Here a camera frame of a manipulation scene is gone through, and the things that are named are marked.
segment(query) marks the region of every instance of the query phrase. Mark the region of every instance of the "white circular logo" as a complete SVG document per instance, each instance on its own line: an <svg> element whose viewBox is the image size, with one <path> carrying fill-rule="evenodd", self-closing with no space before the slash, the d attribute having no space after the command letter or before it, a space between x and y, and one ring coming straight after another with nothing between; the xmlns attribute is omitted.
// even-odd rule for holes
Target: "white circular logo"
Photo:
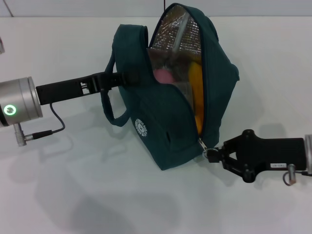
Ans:
<svg viewBox="0 0 312 234"><path fill-rule="evenodd" d="M142 137L146 137L147 136L147 129L145 127L145 124L142 122L142 120L140 119L136 119L135 122L136 125L136 130L137 132L142 136Z"/></svg>

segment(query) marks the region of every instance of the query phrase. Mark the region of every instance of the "bag handle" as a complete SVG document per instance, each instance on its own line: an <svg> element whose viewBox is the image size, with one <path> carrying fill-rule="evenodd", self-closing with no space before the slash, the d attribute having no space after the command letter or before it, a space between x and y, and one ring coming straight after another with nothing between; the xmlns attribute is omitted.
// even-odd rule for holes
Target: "bag handle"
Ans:
<svg viewBox="0 0 312 234"><path fill-rule="evenodd" d="M111 58L109 59L105 72L108 74L112 74L114 64L115 64L115 55L114 55L114 51L112 51L112 55L111 55ZM122 127L123 125L125 125L126 122L130 118L130 112L126 110L121 116L119 116L118 118L115 118L112 105L111 105L111 101L108 97L108 90L101 91L101 99L102 99L104 114L106 118L108 119L108 121L112 125L115 125L118 127Z"/></svg>

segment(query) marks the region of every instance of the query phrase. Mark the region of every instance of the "insulated lunch bag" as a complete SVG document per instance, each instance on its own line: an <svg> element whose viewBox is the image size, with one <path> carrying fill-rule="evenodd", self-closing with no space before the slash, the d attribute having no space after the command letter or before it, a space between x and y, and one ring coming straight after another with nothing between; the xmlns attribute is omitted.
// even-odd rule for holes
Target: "insulated lunch bag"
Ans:
<svg viewBox="0 0 312 234"><path fill-rule="evenodd" d="M111 124L131 119L162 170L179 166L218 143L219 127L238 69L223 52L212 22L198 9L174 3L161 16L148 45L147 27L120 25L105 72L136 69L139 82L120 86L126 111L115 118L101 92Z"/></svg>

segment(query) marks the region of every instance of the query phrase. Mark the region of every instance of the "green led ring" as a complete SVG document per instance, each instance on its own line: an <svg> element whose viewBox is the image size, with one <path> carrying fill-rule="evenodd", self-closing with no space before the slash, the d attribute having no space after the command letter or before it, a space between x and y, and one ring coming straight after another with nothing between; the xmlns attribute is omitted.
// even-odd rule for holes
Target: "green led ring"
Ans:
<svg viewBox="0 0 312 234"><path fill-rule="evenodd" d="M16 108L13 105L6 105L3 111L6 115L12 116L16 113Z"/></svg>

